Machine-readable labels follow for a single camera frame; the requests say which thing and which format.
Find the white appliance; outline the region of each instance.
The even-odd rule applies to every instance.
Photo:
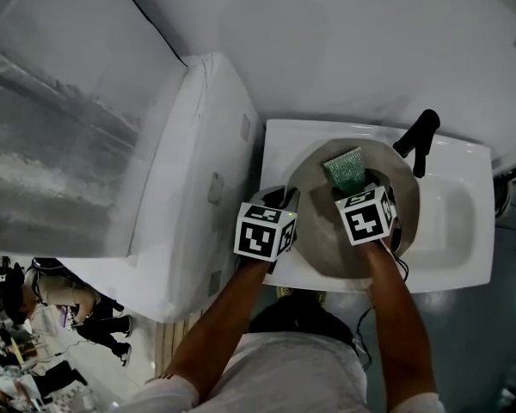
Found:
[[[132,254],[60,259],[98,291],[160,322],[203,309],[231,277],[237,212],[263,140],[229,61],[210,54],[187,63],[145,185]]]

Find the forearm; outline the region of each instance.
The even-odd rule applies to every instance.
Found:
[[[204,400],[216,385],[241,336],[260,292],[269,263],[240,268],[176,350],[166,373],[191,382]]]
[[[430,342],[394,259],[380,245],[365,252],[389,409],[421,392],[436,391]]]
[[[21,398],[25,399],[25,401],[27,403],[29,403],[31,406],[33,406],[33,402],[31,401],[31,397],[28,395],[28,392],[27,392],[27,389],[25,388],[25,386],[23,384],[21,384],[20,382],[15,382],[14,386],[17,389],[17,394]]]

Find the black faucet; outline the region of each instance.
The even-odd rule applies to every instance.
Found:
[[[394,150],[401,157],[407,157],[415,149],[415,166],[413,167],[415,177],[424,177],[427,169],[427,154],[430,153],[433,135],[438,129],[438,114],[430,109],[425,110],[411,128],[393,145]]]

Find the cable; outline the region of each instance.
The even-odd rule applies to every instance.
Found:
[[[75,342],[74,344],[71,344],[63,352],[59,352],[57,354],[53,354],[51,356],[47,356],[46,358],[43,358],[41,360],[30,361],[31,364],[32,364],[31,368],[34,367],[34,365],[36,365],[36,364],[40,364],[42,362],[48,362],[48,361],[53,360],[54,358],[57,358],[58,356],[61,356],[62,354],[66,354],[69,351],[70,348],[74,348],[75,346],[78,346],[78,344],[84,344],[85,342],[90,342],[91,344],[95,344],[94,342],[89,341],[89,340],[86,340],[86,341],[80,340],[79,342]]]
[[[361,345],[361,348],[364,350],[364,352],[366,353],[367,355],[367,362],[363,365],[363,370],[367,371],[369,369],[369,367],[371,366],[372,364],[372,357],[371,357],[371,354],[369,353],[369,349],[367,348],[367,346],[365,345],[365,341],[363,341],[363,336],[361,335],[361,332],[360,332],[360,329],[361,329],[361,322],[365,319],[365,317],[367,316],[367,314],[372,310],[374,309],[375,306],[371,306],[369,309],[367,309],[365,312],[363,312],[363,314],[361,315],[361,317],[359,317],[359,321],[358,321],[358,327],[357,329],[355,330],[355,335],[357,335],[357,337],[359,338],[359,343]]]
[[[409,266],[408,266],[408,264],[406,262],[404,262],[401,258],[396,256],[396,254],[394,254],[388,248],[386,248],[386,250],[392,255],[392,257],[394,257],[394,260],[396,261],[396,263],[403,269],[403,272],[404,272],[403,281],[404,282],[407,281],[407,278],[409,277]],[[371,357],[371,354],[369,353],[369,349],[367,348],[365,342],[363,341],[363,336],[361,335],[361,323],[366,318],[366,316],[369,314],[371,309],[374,309],[374,308],[375,308],[375,306],[371,306],[369,309],[367,309],[365,312],[363,312],[361,317],[359,317],[358,327],[355,330],[355,335],[359,339],[360,346],[363,349],[363,351],[365,352],[365,354],[367,355],[367,362],[363,365],[363,370],[365,370],[365,371],[367,371],[369,369],[369,367],[371,366],[371,364],[372,364],[372,357]]]
[[[172,51],[172,53],[175,55],[175,57],[180,60],[180,62],[185,65],[187,67],[187,65],[183,62],[183,60],[180,58],[180,55],[178,55],[178,52],[176,52],[174,50],[174,48],[170,45],[169,41],[166,40],[166,37],[163,35],[163,33],[161,33],[161,31],[158,30],[157,26],[155,25],[155,23],[153,23],[151,21],[151,19],[149,18],[149,16],[147,15],[147,13],[145,11],[142,10],[141,6],[139,5],[138,2],[136,2],[136,0],[132,0],[132,2],[136,5],[136,8],[139,9],[139,12],[141,13],[141,15],[144,16],[145,20],[147,20],[149,22],[149,24],[155,28],[155,30],[157,31],[157,33],[163,37],[163,40],[165,41],[165,43],[168,45],[168,47],[170,48],[170,50]]]

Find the hand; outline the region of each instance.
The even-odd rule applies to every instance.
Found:
[[[271,187],[258,191],[256,194],[254,194],[249,202],[242,204],[242,209],[243,207],[247,207],[248,209],[250,206],[249,210],[252,210],[257,206],[262,209],[262,213],[271,213],[271,211],[263,211],[267,208],[279,210],[278,212],[274,213],[277,215],[277,219],[273,219],[273,221],[269,222],[269,224],[275,224],[273,227],[269,226],[269,224],[266,224],[265,222],[262,223],[259,221],[260,219],[271,219],[271,216],[267,216],[266,219],[264,219],[264,216],[260,216],[258,214],[252,214],[250,216],[251,218],[254,217],[257,219],[255,222],[253,220],[254,225],[261,226],[261,229],[256,230],[257,235],[255,235],[255,237],[262,237],[265,235],[269,237],[272,235],[272,231],[274,232],[274,237],[277,237],[280,234],[279,249],[275,250],[273,244],[269,246],[261,245],[261,247],[258,249],[256,247],[250,248],[248,246],[248,239],[246,238],[249,237],[249,235],[243,235],[237,230],[236,237],[238,239],[236,240],[235,252],[243,256],[260,256],[261,258],[267,259],[269,262],[273,262],[274,265],[275,262],[277,262],[279,256],[288,251],[296,241],[296,219],[299,200],[300,192],[297,188],[288,189],[286,187]],[[237,218],[237,229],[243,228],[243,226],[246,225],[242,222],[244,217],[241,214],[241,211],[239,212],[239,217]]]
[[[390,235],[386,236],[385,238],[380,239],[384,242],[384,245],[386,246],[386,248],[388,248],[388,250],[390,252],[391,252],[391,246],[392,246],[392,238],[394,237],[394,230],[396,229],[396,227],[397,227],[397,218],[394,221],[394,223],[392,224],[392,229],[390,231]],[[379,249],[385,250],[385,247],[382,246],[382,244],[380,243],[380,240],[374,240],[372,242],[359,244],[358,248],[366,255],[371,254],[372,252],[376,252]]]
[[[86,317],[84,316],[84,314],[82,314],[83,316],[81,317],[81,314],[78,313],[75,317],[74,317],[74,320],[75,320],[75,323],[77,324],[82,324],[84,323],[84,321],[86,320]]]

